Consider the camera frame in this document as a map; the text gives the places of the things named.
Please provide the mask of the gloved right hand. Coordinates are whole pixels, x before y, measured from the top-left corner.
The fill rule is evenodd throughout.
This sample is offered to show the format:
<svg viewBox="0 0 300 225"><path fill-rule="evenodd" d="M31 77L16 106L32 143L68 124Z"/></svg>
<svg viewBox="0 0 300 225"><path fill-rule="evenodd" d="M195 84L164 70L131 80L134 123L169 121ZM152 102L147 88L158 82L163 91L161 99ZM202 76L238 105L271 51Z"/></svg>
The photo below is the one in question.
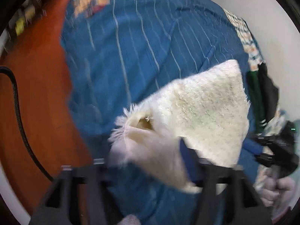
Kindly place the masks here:
<svg viewBox="0 0 300 225"><path fill-rule="evenodd" d="M268 168L260 192L261 200L266 207L283 208L289 204L295 185L296 182L289 176L279 178L278 171Z"/></svg>

